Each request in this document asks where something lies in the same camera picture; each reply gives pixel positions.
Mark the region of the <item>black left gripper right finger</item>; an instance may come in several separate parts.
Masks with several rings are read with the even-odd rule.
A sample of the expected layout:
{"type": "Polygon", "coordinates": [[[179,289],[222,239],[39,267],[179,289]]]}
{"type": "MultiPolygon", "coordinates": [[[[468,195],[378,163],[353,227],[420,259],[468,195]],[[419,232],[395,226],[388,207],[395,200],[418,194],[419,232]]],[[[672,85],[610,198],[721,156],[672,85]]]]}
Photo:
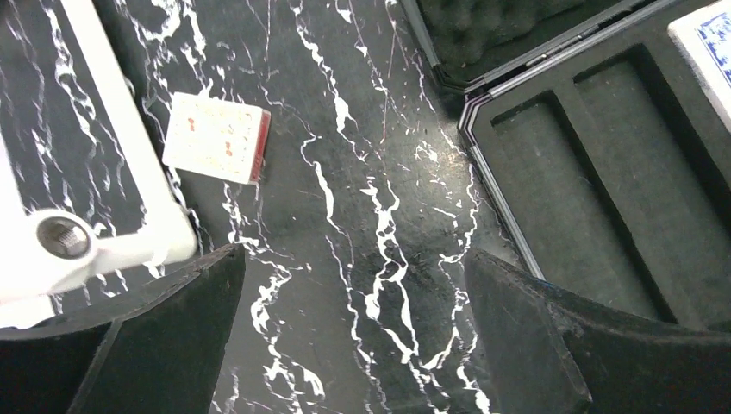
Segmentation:
{"type": "Polygon", "coordinates": [[[730,336],[637,317],[483,250],[465,282],[505,413],[727,413],[730,336]]]}

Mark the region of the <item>red playing card deck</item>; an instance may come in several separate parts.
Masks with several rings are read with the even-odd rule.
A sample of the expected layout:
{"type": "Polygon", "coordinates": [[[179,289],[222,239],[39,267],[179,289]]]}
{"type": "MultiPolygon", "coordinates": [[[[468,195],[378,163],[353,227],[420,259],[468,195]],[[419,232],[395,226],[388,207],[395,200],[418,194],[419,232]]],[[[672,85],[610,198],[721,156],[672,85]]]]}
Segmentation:
{"type": "Polygon", "coordinates": [[[162,162],[242,185],[259,181],[271,112],[246,103],[172,94],[162,162]]]}

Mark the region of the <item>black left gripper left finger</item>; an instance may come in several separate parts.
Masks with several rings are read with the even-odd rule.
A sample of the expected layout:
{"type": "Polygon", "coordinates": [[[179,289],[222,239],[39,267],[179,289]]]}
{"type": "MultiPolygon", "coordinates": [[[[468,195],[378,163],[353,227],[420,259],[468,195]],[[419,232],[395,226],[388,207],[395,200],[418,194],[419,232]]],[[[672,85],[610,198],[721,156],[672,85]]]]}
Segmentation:
{"type": "Polygon", "coordinates": [[[99,304],[1,331],[4,413],[205,413],[240,302],[228,244],[99,304]]]}

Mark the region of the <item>blue playing card deck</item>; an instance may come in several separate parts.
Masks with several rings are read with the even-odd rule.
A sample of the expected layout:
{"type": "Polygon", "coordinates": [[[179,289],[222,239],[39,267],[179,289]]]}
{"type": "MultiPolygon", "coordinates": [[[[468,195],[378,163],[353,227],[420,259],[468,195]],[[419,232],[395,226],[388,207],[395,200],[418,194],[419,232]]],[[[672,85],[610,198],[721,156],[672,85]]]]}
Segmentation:
{"type": "Polygon", "coordinates": [[[678,18],[668,25],[667,33],[729,129],[730,0],[716,1],[678,18]]]}

